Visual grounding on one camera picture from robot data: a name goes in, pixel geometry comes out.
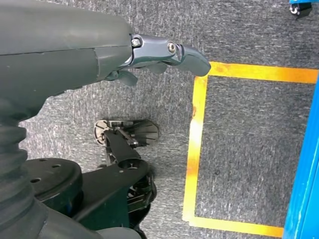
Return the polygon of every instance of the small wheel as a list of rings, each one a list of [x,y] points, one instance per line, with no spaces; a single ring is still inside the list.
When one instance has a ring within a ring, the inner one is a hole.
[[[99,120],[94,125],[94,138],[100,145],[105,146],[104,132],[110,129],[106,120]]]
[[[291,14],[293,15],[295,15],[295,16],[300,15],[300,9],[298,7],[298,5],[291,4],[290,10]]]

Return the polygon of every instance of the yellow tape line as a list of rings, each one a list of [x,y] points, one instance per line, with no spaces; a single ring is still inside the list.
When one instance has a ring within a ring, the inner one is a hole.
[[[283,228],[252,223],[233,222],[195,217],[196,194],[200,166],[203,125],[208,76],[223,76],[266,81],[315,84],[318,70],[210,62],[207,76],[196,77],[193,93],[193,118],[190,122],[183,220],[190,226],[215,230],[248,233],[280,238]]]
[[[193,93],[193,118],[190,122],[187,166],[184,196],[183,220],[189,221],[195,215],[198,168],[202,144],[208,77],[196,77]]]
[[[210,62],[209,76],[225,76],[265,81],[315,84],[318,70]]]
[[[190,221],[190,225],[199,228],[209,228],[237,233],[249,233],[276,238],[281,238],[283,232],[283,228],[280,227],[198,217],[194,217]]]

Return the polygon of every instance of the black metal bracket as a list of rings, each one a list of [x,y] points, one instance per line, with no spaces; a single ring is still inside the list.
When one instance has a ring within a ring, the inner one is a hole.
[[[290,5],[290,10],[291,14],[296,16],[297,19],[299,19],[308,16],[312,10],[312,5],[311,2],[293,3]]]
[[[51,209],[91,230],[127,227],[144,239],[139,225],[156,196],[156,188],[149,165],[135,148],[155,141],[158,129],[148,120],[107,124],[102,135],[98,134],[97,124],[94,127],[95,139],[103,139],[107,155],[113,159],[107,166],[82,174],[78,164],[60,158],[27,160],[24,165],[32,177],[35,196]]]

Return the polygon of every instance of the screw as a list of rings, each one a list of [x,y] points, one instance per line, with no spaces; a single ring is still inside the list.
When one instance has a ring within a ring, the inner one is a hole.
[[[168,45],[169,51],[172,54],[175,53],[175,44],[173,42],[169,42]]]
[[[138,38],[134,38],[133,40],[132,40],[132,45],[133,47],[138,47],[138,46],[141,46],[141,41]]]

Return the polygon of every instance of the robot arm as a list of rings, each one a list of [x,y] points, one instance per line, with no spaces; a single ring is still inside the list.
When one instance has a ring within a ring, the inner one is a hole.
[[[206,75],[195,49],[169,39],[134,35],[124,20],[33,0],[0,0],[0,238],[138,238],[129,229],[87,230],[34,199],[20,121],[50,96],[101,80],[136,78],[126,69],[165,71],[166,65]]]

